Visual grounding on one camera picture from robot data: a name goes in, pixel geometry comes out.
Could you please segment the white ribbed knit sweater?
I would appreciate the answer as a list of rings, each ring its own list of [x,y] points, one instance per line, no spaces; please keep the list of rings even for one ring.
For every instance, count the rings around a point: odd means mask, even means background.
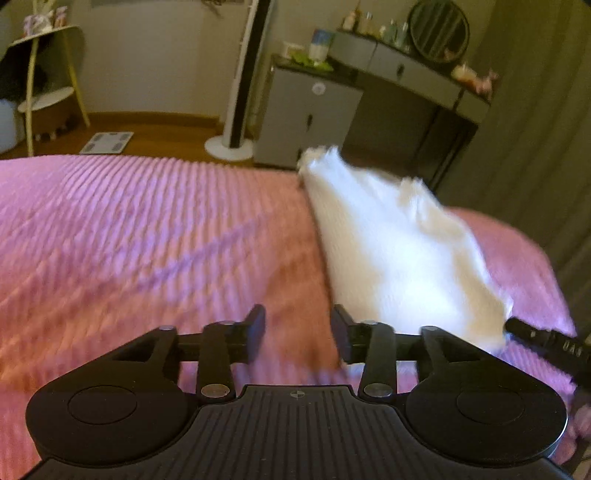
[[[419,179],[346,163],[335,147],[297,163],[325,253],[332,299],[356,321],[401,334],[439,327],[503,349],[513,301],[494,282],[468,225]]]

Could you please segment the pink ribbed bed blanket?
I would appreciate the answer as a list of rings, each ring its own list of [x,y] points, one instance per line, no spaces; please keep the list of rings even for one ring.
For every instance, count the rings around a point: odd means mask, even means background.
[[[331,289],[294,173],[177,159],[45,156],[1,165],[1,475],[38,463],[25,410],[43,385],[169,324],[266,307],[238,383],[356,384],[329,333]]]

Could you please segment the white tower fan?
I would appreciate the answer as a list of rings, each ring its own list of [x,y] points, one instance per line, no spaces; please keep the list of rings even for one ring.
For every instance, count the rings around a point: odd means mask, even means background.
[[[245,138],[249,98],[271,10],[271,0],[249,1],[223,130],[221,135],[211,137],[204,143],[206,152],[217,160],[233,163],[252,159],[253,141]]]

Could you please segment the grey-green curtain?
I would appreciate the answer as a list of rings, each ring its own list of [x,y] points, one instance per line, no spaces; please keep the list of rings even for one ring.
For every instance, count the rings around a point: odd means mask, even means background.
[[[573,320],[590,324],[590,4],[499,1],[474,61],[501,76],[473,140],[437,189],[531,237]]]

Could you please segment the white bathroom scale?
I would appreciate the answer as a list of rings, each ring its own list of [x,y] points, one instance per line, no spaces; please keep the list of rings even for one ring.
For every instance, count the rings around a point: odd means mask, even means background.
[[[132,139],[133,132],[98,132],[80,150],[81,155],[118,155]]]

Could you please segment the grey bedside cabinet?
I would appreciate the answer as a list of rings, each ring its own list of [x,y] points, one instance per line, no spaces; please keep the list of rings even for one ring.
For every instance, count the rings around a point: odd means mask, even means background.
[[[294,169],[308,148],[341,148],[362,97],[363,91],[342,76],[315,72],[274,55],[254,162]]]

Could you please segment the grey dressing table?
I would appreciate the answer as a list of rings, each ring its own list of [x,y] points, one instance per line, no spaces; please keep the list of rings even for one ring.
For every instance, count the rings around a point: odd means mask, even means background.
[[[363,90],[345,153],[360,165],[417,175],[436,190],[490,104],[417,59],[338,32],[329,56]]]

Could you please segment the pink plush toy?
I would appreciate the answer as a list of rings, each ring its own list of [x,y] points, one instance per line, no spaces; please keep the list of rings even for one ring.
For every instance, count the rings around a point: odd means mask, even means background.
[[[476,77],[473,81],[475,93],[480,96],[492,95],[498,80],[499,75],[493,70],[490,70],[485,77]]]

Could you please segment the white round bin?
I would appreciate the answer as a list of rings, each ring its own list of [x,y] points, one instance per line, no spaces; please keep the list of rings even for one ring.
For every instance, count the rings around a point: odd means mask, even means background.
[[[25,126],[17,104],[0,101],[0,153],[8,152],[25,139]]]

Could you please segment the white yellow-legged side table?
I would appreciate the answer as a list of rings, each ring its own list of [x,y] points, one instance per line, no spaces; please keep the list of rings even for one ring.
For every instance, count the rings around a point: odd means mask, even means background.
[[[9,43],[3,59],[10,74],[23,75],[24,97],[19,105],[24,116],[26,151],[35,154],[34,114],[74,98],[85,126],[90,119],[79,81],[85,48],[80,26],[68,24]]]

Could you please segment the round black vanity mirror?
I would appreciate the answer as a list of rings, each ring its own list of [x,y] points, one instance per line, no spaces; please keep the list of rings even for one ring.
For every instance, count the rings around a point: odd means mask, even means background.
[[[441,65],[459,61],[470,41],[467,16],[453,1],[419,1],[409,15],[409,33],[415,50]]]

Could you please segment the black garment on table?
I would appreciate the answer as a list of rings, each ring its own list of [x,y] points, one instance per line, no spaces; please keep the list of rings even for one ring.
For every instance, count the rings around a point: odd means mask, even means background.
[[[9,101],[23,101],[26,97],[28,67],[33,41],[26,41],[10,47],[1,60],[0,98]],[[48,74],[41,65],[43,52],[50,45],[49,40],[40,40],[35,60],[33,94],[48,88]]]

